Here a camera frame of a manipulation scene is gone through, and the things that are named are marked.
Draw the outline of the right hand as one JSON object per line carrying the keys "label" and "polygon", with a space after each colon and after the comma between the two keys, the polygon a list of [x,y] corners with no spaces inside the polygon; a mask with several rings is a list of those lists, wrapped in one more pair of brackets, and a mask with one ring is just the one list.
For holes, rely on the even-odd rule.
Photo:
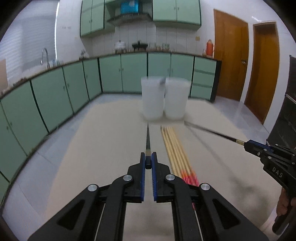
{"label": "right hand", "polygon": [[284,188],[281,189],[281,194],[277,203],[277,207],[276,207],[276,214],[277,216],[282,216],[285,215],[287,213],[287,208],[289,205],[290,201],[289,201],[289,197],[287,195],[287,192]]}

